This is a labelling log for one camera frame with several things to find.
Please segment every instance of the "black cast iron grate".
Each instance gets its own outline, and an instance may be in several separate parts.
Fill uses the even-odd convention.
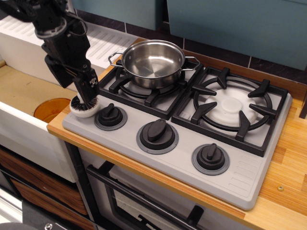
[[[193,68],[196,64],[190,61],[186,61],[184,68]],[[114,67],[102,80],[99,82],[100,95],[115,100],[117,102],[126,104],[138,110],[152,114],[154,116],[168,120],[173,114],[176,106],[180,103],[181,98],[187,93],[192,83],[196,81],[204,73],[203,65],[198,66],[193,76],[186,81],[184,72],[181,73],[181,79],[176,82],[169,90],[160,89],[152,90],[150,94],[140,94],[130,91],[125,85],[130,82],[129,77],[125,74],[123,68]],[[173,100],[171,105],[162,110],[157,108],[159,99]]]
[[[214,75],[216,77],[206,80],[206,77],[208,75]],[[227,83],[230,81],[235,82],[242,86],[253,88],[254,90],[248,94],[248,97],[250,98],[262,97],[264,99],[266,106],[260,106],[256,104],[249,105],[251,109],[263,115],[263,118],[261,120],[251,125],[249,120],[246,118],[245,114],[242,111],[240,111],[238,114],[240,125],[239,127],[232,127],[232,126],[225,126],[219,124],[211,120],[208,116],[206,116],[206,114],[209,111],[211,111],[214,107],[216,107],[217,102],[204,103],[202,105],[199,105],[199,95],[215,96],[216,92],[214,90],[207,88],[207,86],[213,83],[218,83],[218,85],[222,89],[226,90]],[[269,93],[280,96],[281,99],[279,101],[277,109],[272,108],[272,101],[269,96]],[[263,80],[262,82],[259,82],[256,80],[231,74],[230,69],[228,68],[224,68],[223,70],[218,70],[207,67],[203,77],[196,80],[194,85],[190,87],[189,92],[186,94],[181,104],[175,110],[174,115],[172,116],[172,122],[181,125],[183,127],[186,127],[188,129],[191,129],[193,131],[204,134],[206,136],[212,137],[216,140],[227,143],[229,145],[232,145],[234,147],[240,148],[242,150],[263,157],[265,150],[271,139],[276,121],[278,119],[278,116],[280,114],[280,111],[282,109],[287,94],[288,90],[272,86],[270,85],[270,81],[268,80]],[[196,111],[193,114],[192,118],[188,120],[181,117],[180,115],[191,99],[193,100],[193,104]],[[218,130],[213,129],[210,126],[207,126],[206,124],[209,124],[217,128]],[[266,135],[266,137],[264,139],[262,146],[256,146],[244,140],[244,137],[249,131],[257,129],[264,124],[268,124],[269,129],[268,132],[264,134]],[[228,135],[227,133],[223,132],[223,130],[229,132],[236,132],[236,135],[233,137],[232,135]]]

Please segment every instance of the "pot handle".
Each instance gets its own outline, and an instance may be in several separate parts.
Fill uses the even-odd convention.
[[[181,71],[191,71],[191,70],[196,70],[198,66],[200,66],[201,62],[196,58],[196,57],[186,57],[186,58],[191,58],[191,59],[194,59],[196,60],[197,62],[197,65],[192,68],[192,69],[181,69]]]
[[[114,54],[110,55],[110,56],[107,58],[107,59],[109,60],[109,62],[110,62],[110,65],[111,65],[111,66],[115,66],[115,67],[123,67],[123,66],[115,65],[115,64],[112,63],[111,57],[115,56],[116,54],[123,54],[123,52],[115,52]]]

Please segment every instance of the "oven window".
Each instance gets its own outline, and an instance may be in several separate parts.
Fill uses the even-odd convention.
[[[169,220],[155,214],[120,192],[106,186],[113,214],[140,230],[181,230]]]

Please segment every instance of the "black robotic arm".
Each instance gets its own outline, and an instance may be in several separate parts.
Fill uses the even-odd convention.
[[[66,0],[13,0],[16,8],[0,0],[0,9],[23,21],[32,22],[35,34],[44,40],[45,62],[59,84],[74,82],[83,102],[89,104],[99,93],[98,77],[85,57],[90,43],[86,24],[66,11]]]

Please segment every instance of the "wooden drawer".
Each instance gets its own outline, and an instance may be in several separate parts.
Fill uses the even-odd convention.
[[[72,212],[69,208],[60,205],[48,196],[45,196],[14,179],[11,179],[11,181],[14,183],[23,198],[27,201],[75,224],[84,230],[94,230],[93,224],[89,220]]]
[[[4,168],[73,208],[77,212],[87,215],[81,195],[77,189],[65,185],[14,155],[14,153],[0,146],[0,164]]]

